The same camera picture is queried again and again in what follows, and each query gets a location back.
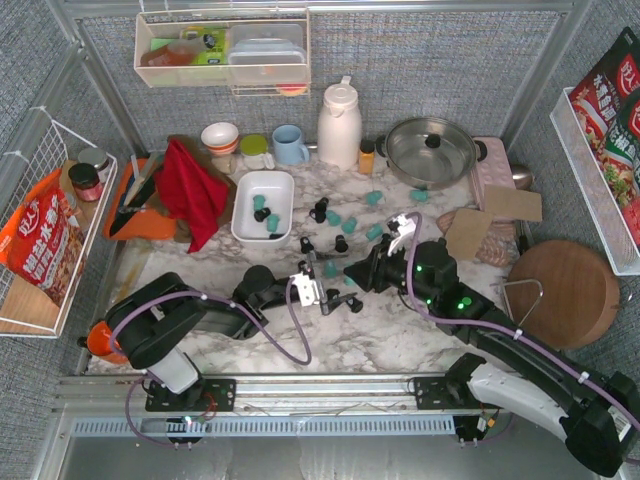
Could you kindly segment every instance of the white thermos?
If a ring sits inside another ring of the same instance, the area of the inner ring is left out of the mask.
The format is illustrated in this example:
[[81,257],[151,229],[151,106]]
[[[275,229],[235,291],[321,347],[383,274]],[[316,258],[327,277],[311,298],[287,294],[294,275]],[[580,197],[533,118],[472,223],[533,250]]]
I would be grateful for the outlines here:
[[340,83],[325,90],[318,119],[318,156],[340,170],[358,163],[362,139],[358,92],[349,85],[350,81],[351,77],[342,77]]

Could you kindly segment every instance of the round wooden cutting board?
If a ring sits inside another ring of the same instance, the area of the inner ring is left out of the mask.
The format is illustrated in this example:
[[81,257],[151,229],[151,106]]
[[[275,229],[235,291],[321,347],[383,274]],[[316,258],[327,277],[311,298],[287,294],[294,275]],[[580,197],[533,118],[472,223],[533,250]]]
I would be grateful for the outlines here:
[[[550,347],[578,348],[594,342],[618,312],[620,290],[611,267],[577,243],[550,240],[527,250],[508,281],[528,278],[542,283],[544,295],[521,327]],[[512,285],[506,292],[517,324],[538,297],[538,287]]]

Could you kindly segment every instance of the red cloth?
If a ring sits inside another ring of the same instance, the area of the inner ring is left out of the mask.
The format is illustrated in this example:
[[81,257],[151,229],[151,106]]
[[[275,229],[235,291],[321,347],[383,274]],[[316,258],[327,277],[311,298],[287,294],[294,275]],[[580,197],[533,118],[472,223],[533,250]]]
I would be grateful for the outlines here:
[[229,187],[198,165],[186,147],[170,140],[164,168],[154,175],[160,200],[173,218],[191,229],[189,252],[199,251],[218,231],[218,217],[227,203]]

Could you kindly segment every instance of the small spice bottle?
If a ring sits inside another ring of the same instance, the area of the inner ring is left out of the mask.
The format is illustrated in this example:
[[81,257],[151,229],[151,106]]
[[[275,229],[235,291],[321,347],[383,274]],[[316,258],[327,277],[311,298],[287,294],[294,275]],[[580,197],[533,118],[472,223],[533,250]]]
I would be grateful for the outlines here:
[[101,148],[85,148],[78,154],[78,163],[93,165],[98,170],[100,181],[102,183],[107,181],[109,176],[109,157],[107,157],[107,152]]
[[102,195],[98,170],[88,163],[76,163],[69,169],[69,179],[76,196],[83,202],[95,202]]
[[358,159],[358,172],[364,175],[373,173],[375,143],[371,140],[360,142],[360,158]]

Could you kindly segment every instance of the stacked bowl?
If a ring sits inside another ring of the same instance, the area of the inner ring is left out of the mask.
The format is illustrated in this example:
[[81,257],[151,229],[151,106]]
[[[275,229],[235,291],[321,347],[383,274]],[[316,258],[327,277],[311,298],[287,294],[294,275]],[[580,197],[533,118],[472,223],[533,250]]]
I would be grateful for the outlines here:
[[240,143],[240,134],[238,127],[233,123],[218,122],[205,128],[200,139],[212,155],[222,157],[236,151]]

